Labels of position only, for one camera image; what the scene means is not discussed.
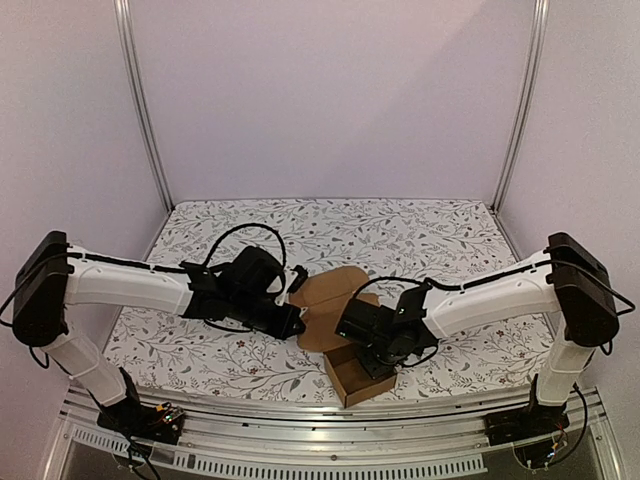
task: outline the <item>brown cardboard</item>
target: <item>brown cardboard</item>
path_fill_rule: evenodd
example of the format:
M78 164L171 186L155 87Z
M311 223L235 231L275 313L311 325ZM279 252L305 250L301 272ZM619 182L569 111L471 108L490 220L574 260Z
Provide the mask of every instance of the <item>brown cardboard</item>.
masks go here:
M373 380L360 365L356 348L349 344L324 354L327 375L345 408L387 392L396 385L395 373Z
M358 267L340 267L307 279L289 298L291 304L307 308L302 316L307 328L298 335L298 346L309 352L326 352L348 345L335 330L351 295L368 280ZM378 305L375 294L364 293L358 298Z

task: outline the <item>floral tablecloth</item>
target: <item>floral tablecloth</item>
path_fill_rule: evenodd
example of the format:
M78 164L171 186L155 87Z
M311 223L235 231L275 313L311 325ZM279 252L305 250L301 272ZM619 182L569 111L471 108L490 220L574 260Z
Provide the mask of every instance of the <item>floral tablecloth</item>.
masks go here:
M443 200L244 200L178 205L150 261L202 261L215 239L244 222L277 228L288 264L311 274L358 265L371 277L431 276L456 282L515 261L480 202ZM279 258L268 232L247 229L225 240L214 262L259 244ZM393 306L402 288L372 292ZM420 367L402 370L396 388L370 402L458 395L526 384L544 361L551 337L541 317L526 316L460 332ZM140 385L234 398L336 404L321 354L295 338L230 334L198 320L125 308L106 346Z

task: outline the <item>metal rail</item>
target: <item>metal rail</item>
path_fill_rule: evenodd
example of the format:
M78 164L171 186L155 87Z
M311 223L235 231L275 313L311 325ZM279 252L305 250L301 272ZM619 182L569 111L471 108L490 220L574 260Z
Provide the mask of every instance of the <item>metal rail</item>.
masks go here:
M547 16L549 12L549 0L536 0L533 26L531 30L531 41L529 43L529 53L527 55L527 64L525 69L524 81L520 92L520 100L518 102L518 110L516 118L511 130L507 153L502 165L500 179L493 196L491 210L499 214L504 205L504 201L509 190L509 184L513 177L513 171L518 160L520 145L525 133L529 110L533 99L536 78L540 67L540 58L542 56L542 47L544 45L544 34L547 28Z
M129 10L129 0L115 0L116 20L118 22L118 31L120 32L120 43L122 44L122 53L124 55L124 63L127 69L127 77L129 86L131 87L131 95L133 97L133 105L140 124L140 133L144 141L144 147L149 160L149 167L160 195L160 200L167 212L173 210L175 203L169 190L169 182L160 160L160 152L156 143L156 137L153 133L151 117L147 107L147 100L142 87L142 77L140 75L140 65L138 63L138 54L133 39L133 29L131 23L131 12Z
M585 395L589 421L599 425L606 418L600 397L595 389L586 390ZM457 478L486 471L482 455L511 445L489 446L482 417L526 404L528 388L373 403L347 410L144 388L141 399L149 404L170 400L187 411L179 444L153 445L152 460L162 467L216 478L249 478L247 472L253 469L253 478L264 479L369 480L374 478L367 476L369 472L376 472L377 478L404 480ZM569 399L567 411L569 430L580 429L584 417L577 396ZM59 478L64 463L60 456L66 456L70 442L126 454L126 441L97 427L97 416L86 391L72 387L60 412L62 433L45 478ZM611 451L599 452L606 457L601 463L619 465Z

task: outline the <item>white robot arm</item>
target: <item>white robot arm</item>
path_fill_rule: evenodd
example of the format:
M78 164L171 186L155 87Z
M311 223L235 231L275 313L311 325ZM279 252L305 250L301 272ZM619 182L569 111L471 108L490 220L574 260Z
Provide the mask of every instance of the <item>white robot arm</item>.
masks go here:
M356 298L379 280L418 286L405 290L395 309ZM606 268L569 235L558 233L549 237L545 250L460 285L443 285L430 278L371 280L354 293L336 333L361 346L360 363L377 378L396 365L407 366L404 361L409 355L421 356L426 348L437 348L439 340L461 330L561 311L564 329L532 382L530 404L486 418L490 442L506 443L554 432L557 425L568 426L564 410L576 379L594 349L618 333L614 295L624 299L611 289Z
M458 291L430 291L424 302L424 324L433 335L446 338L462 330L536 313L555 313L562 307L547 279L553 273L551 255L536 252L526 260L466 282L472 284L518 268L527 270L490 283ZM563 406L595 347L583 347L559 335L537 379L540 405Z
M304 331L300 309L284 300L305 278L304 269L285 271L255 247L214 267L164 266L92 253L68 245L64 233L51 232L16 277L12 329L91 393L101 407L99 424L127 437L176 443L182 411L141 405L129 375L65 319L66 306L122 305L207 321L230 317L284 339Z

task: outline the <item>aluminum frame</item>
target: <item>aluminum frame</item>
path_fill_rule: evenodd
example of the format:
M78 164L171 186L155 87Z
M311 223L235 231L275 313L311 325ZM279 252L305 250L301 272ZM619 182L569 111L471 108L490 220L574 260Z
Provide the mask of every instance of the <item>aluminum frame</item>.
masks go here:
M531 110L533 92L535 90L536 78L540 67L540 59L544 46L544 35L547 28L547 17L549 13L549 0L536 0L533 13L533 26L531 29L531 41L529 43L529 53L525 68L524 81L518 101L516 118L509 137L507 153L500 172L498 186L493 196L491 210L499 214L504 206L504 202L509 190L514 168L518 160L520 145L524 138L527 126L527 118Z
M138 117L138 123L140 124L140 133L142 134L142 140L147 152L149 167L151 168L153 180L155 181L162 205L167 212L171 212L175 207L175 202L173 201L173 197L169 189L169 182L160 159L160 152L158 150L155 134L153 133L153 125L151 123L151 116L149 115L147 99L142 86L138 54L136 52L136 45L133 38L133 26L131 21L131 11L129 9L129 0L114 0L114 5L116 10L116 20L118 22L118 32L120 33L120 43L122 45L122 53L124 55L124 63L127 69L129 86L131 87L131 96L133 98L136 116Z
M411 472L428 465L464 463L484 453L512 448L511 444L489 446L482 417L524 405L528 400L528 388L522 387L419 402L357 405L344 410L338 406L237 400L148 388L141 388L140 393L145 403L170 400L187 411L176 447L153 444L152 461L158 465L199 474L215 468L216 463L231 469L235 465L238 471L253 467L278 473L271 478L286 478L286 472L293 470L315 472L317 478L325 472L329 478L333 472L334 479L346 478L340 472L367 469L395 471L397 475L398 471ZM607 479L623 480L619 452L598 391L592 388L584 393L602 473ZM581 429L584 415L577 395L570 397L567 412L571 420L568 430ZM87 392L73 386L60 412L45 479L60 478L78 429L104 436L94 439L94 445L106 451L113 447L112 453L122 455L118 450L121 445L113 441L114 433L96 426L97 416L97 407ZM185 464L184 459L189 458L191 466Z

